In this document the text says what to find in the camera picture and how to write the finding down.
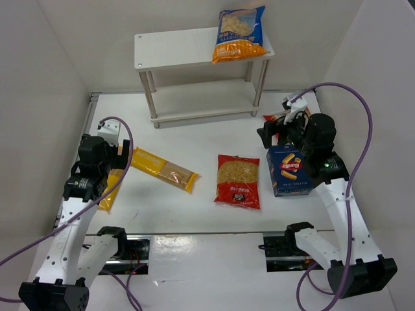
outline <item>red bag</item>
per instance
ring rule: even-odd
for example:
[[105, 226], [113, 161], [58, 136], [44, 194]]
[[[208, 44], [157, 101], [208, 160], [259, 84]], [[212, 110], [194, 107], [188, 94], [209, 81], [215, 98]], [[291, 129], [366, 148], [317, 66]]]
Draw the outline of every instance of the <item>red bag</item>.
[[218, 162], [215, 202], [261, 209], [258, 195], [259, 159], [220, 154]]

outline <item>gray wall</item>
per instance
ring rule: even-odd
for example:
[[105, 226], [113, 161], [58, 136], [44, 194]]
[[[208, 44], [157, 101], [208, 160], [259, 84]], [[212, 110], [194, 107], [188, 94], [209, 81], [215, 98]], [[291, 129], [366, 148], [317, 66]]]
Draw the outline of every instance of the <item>gray wall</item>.
[[[364, 0], [324, 78], [354, 87], [373, 113], [372, 145], [353, 189], [369, 228], [380, 231], [377, 243], [397, 260], [389, 286], [397, 310], [412, 310], [415, 302], [414, 55], [415, 10], [408, 1]], [[351, 169], [366, 140], [366, 114], [341, 89], [322, 88], [318, 97], [335, 119], [335, 148]]]
[[0, 1], [0, 236], [50, 231], [89, 96], [37, 2]]
[[[267, 89], [296, 89], [320, 82], [362, 0], [39, 0], [89, 91], [137, 91], [134, 35], [214, 27], [219, 12], [244, 3], [267, 8], [264, 30], [276, 53]], [[256, 81], [260, 66], [256, 66]], [[157, 85], [242, 77], [240, 63], [158, 71]]]

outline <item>blue and orange snack bag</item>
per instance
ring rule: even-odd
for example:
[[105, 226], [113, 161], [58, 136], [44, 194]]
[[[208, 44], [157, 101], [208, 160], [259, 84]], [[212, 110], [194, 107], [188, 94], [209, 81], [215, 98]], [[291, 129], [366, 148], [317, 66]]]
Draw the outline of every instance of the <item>blue and orange snack bag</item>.
[[265, 6], [252, 10], [225, 10], [220, 23], [213, 63], [252, 58], [267, 53], [262, 47], [261, 16]]

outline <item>barilla box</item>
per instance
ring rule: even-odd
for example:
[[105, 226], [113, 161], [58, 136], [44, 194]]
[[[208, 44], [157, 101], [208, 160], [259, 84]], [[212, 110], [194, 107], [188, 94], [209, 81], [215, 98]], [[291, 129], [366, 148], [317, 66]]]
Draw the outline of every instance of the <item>barilla box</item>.
[[274, 196], [309, 194], [313, 182], [303, 167], [304, 158], [291, 145], [272, 146], [267, 153]]

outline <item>shelf top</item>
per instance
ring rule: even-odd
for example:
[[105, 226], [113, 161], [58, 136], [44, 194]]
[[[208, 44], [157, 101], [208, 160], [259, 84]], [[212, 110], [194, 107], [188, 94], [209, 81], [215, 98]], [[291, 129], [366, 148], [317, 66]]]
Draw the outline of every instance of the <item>shelf top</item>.
[[[134, 67], [138, 71], [171, 69], [212, 64], [218, 27], [153, 32], [134, 36]], [[240, 60], [270, 58], [274, 50], [263, 32], [263, 47], [267, 54]]]

